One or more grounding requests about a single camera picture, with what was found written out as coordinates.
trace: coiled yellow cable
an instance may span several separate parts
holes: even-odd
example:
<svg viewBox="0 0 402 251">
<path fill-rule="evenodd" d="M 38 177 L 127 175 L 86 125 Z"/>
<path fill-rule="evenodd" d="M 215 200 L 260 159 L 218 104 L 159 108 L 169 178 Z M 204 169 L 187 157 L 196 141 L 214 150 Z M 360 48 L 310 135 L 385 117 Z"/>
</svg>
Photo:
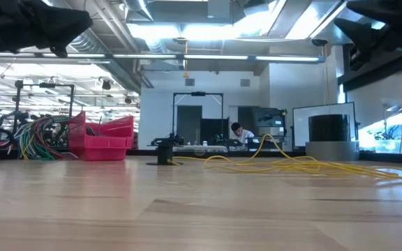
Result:
<svg viewBox="0 0 402 251">
<path fill-rule="evenodd" d="M 285 158 L 273 162 L 249 162 L 252 159 L 254 159 L 257 156 L 257 154 L 261 151 L 263 142 L 267 137 L 272 139 L 276 148 L 282 153 L 283 156 L 285 156 Z M 361 165 L 342 164 L 336 162 L 320 162 L 310 156 L 292 158 L 284 151 L 282 151 L 282 149 L 277 145 L 275 139 L 271 135 L 263 136 L 263 139 L 260 143 L 260 146 L 258 147 L 258 150 L 254 153 L 252 157 L 250 157 L 247 160 L 233 161 L 221 155 L 215 155 L 206 159 L 193 158 L 193 157 L 174 157 L 174 158 L 183 160 L 202 160 L 204 161 L 204 165 L 207 168 L 226 169 L 229 171 L 240 172 L 240 173 L 260 173 L 260 172 L 271 172 L 274 170 L 279 170 L 279 172 L 296 171 L 296 172 L 304 172 L 307 174 L 323 175 L 330 177 L 362 175 L 362 176 L 370 176 L 373 178 L 402 180 L 402 176 L 400 176 L 395 172 L 387 172 L 381 170 L 381 169 L 390 169 L 402 172 L 401 167 L 365 167 Z M 168 162 L 174 165 L 179 165 L 171 160 L 168 160 Z M 239 169 L 236 167 L 266 167 L 266 168 Z"/>
</svg>

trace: hanging light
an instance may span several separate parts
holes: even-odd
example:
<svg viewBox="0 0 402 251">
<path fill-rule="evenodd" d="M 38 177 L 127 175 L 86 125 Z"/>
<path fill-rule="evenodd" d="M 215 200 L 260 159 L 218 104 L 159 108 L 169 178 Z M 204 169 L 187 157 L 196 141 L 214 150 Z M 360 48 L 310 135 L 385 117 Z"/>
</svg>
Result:
<svg viewBox="0 0 402 251">
<path fill-rule="evenodd" d="M 111 89 L 111 84 L 110 84 L 109 80 L 103 80 L 102 89 L 104 89 L 104 90 L 110 90 Z"/>
</svg>

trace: wall vent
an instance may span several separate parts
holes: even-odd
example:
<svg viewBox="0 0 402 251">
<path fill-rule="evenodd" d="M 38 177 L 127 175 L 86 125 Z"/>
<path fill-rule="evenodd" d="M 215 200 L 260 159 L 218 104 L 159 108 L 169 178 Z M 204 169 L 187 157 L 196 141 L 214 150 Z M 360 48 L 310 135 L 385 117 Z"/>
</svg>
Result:
<svg viewBox="0 0 402 251">
<path fill-rule="evenodd" d="M 250 79 L 241 79 L 240 86 L 241 87 L 251 87 L 251 80 Z"/>
<path fill-rule="evenodd" d="M 195 79 L 186 79 L 186 86 L 195 86 Z"/>
</svg>

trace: white shirt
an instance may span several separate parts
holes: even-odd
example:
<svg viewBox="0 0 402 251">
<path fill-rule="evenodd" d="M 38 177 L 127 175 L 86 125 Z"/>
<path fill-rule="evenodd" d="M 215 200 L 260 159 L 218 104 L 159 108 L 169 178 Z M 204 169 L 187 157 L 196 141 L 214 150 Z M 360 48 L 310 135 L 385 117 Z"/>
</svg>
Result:
<svg viewBox="0 0 402 251">
<path fill-rule="evenodd" d="M 247 144 L 248 140 L 246 138 L 249 137 L 254 137 L 254 134 L 251 131 L 245 129 L 243 129 L 243 133 L 240 137 L 236 136 L 235 134 L 232 135 L 232 139 L 238 139 L 238 141 L 240 141 L 242 144 Z"/>
</svg>

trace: bundle of wires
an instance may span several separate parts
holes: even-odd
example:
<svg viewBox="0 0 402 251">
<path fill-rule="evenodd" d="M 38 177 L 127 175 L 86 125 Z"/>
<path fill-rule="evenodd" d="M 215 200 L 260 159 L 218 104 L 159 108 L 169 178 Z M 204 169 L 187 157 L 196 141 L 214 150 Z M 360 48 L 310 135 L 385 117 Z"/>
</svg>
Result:
<svg viewBox="0 0 402 251">
<path fill-rule="evenodd" d="M 55 123 L 68 123 L 67 116 L 51 116 L 37 119 L 25 124 L 15 133 L 18 140 L 18 158 L 25 160 L 56 160 L 57 158 L 72 158 L 77 156 L 72 153 L 60 153 L 50 147 L 44 139 L 46 128 Z"/>
<path fill-rule="evenodd" d="M 285 156 L 285 158 L 273 162 L 250 162 L 261 151 L 264 140 L 267 137 L 272 139 L 276 148 L 283 154 L 283 156 Z M 320 162 L 319 160 L 316 160 L 315 158 L 309 156 L 302 156 L 295 158 L 290 157 L 288 154 L 282 151 L 282 149 L 277 145 L 276 140 L 271 135 L 265 135 L 263 137 L 263 140 L 261 141 L 258 150 L 252 157 L 250 157 L 247 160 L 232 161 L 231 159 L 221 155 L 215 155 L 207 159 L 192 158 L 192 157 L 174 157 L 174 158 L 186 159 L 186 160 L 202 160 L 204 161 L 204 165 L 207 168 L 226 169 L 228 171 L 241 172 L 241 173 L 294 171 L 294 172 L 303 172 L 307 174 L 312 174 L 316 176 L 318 175 L 318 176 L 342 177 L 349 175 L 362 175 L 362 176 L 370 176 L 373 178 L 402 180 L 402 176 L 400 176 L 396 172 L 383 171 L 384 169 L 389 169 L 402 172 L 402 168 L 400 167 L 365 167 L 361 165 L 342 164 L 336 162 Z M 173 162 L 171 160 L 168 160 L 168 162 L 174 165 L 179 165 L 178 163 Z"/>
</svg>

